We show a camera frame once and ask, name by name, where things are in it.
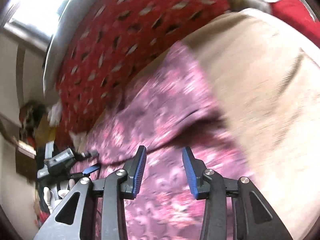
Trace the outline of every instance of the beige bedsheet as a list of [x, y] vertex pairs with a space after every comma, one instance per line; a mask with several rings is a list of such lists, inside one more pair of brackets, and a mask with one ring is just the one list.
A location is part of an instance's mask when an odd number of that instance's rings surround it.
[[286, 28], [244, 13], [218, 17], [184, 42], [206, 71], [257, 187], [293, 239], [302, 239], [320, 215], [319, 49], [302, 49]]

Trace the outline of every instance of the window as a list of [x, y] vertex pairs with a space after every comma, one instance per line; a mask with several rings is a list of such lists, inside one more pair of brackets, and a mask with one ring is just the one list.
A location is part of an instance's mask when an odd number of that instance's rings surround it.
[[10, 23], [48, 41], [69, 0], [21, 0]]

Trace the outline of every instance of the red cloth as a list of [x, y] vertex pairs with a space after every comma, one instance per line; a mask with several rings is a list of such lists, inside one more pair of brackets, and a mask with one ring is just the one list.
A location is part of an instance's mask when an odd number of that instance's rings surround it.
[[63, 112], [56, 143], [89, 131], [142, 68], [229, 9], [227, 0], [97, 0], [82, 21], [57, 79]]
[[305, 35], [320, 48], [320, 22], [314, 22], [300, 0], [271, 3], [272, 14]]

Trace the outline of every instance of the purple floral fabric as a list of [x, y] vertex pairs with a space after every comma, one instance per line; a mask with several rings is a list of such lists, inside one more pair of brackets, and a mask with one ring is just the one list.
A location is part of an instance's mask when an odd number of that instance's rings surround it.
[[[97, 150], [98, 160], [77, 163], [73, 171], [99, 161], [103, 164], [99, 178], [104, 178], [122, 168], [139, 145], [146, 146], [140, 193], [134, 201], [125, 200], [129, 239], [199, 239], [204, 201], [194, 200], [190, 193], [182, 148], [190, 146], [196, 158], [224, 177], [238, 179], [252, 174], [189, 49], [175, 43], [155, 73], [127, 87], [115, 109], [106, 112], [88, 135], [87, 149]], [[230, 203], [227, 212], [231, 225]], [[99, 215], [97, 220], [99, 239]], [[231, 237], [232, 228], [228, 227]]]

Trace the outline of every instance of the silver screw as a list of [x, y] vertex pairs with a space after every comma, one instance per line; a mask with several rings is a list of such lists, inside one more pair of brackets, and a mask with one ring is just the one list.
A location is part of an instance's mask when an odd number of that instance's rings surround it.
[[119, 169], [119, 170], [116, 171], [116, 174], [117, 174], [118, 176], [122, 176], [122, 175], [124, 175], [124, 174], [126, 174], [126, 173], [127, 173], [127, 171], [124, 170], [124, 169]]
[[204, 173], [207, 174], [207, 175], [213, 175], [213, 174], [214, 174], [214, 170], [212, 170], [212, 169], [206, 169], [206, 170], [204, 171]]
[[90, 181], [90, 179], [89, 179], [89, 178], [84, 177], [84, 178], [82, 178], [82, 179], [80, 180], [80, 183], [85, 185], [85, 184], [88, 184], [88, 183], [89, 183], [89, 181]]
[[240, 180], [241, 180], [241, 182], [244, 183], [244, 184], [249, 183], [249, 181], [250, 181], [247, 177], [241, 177]]

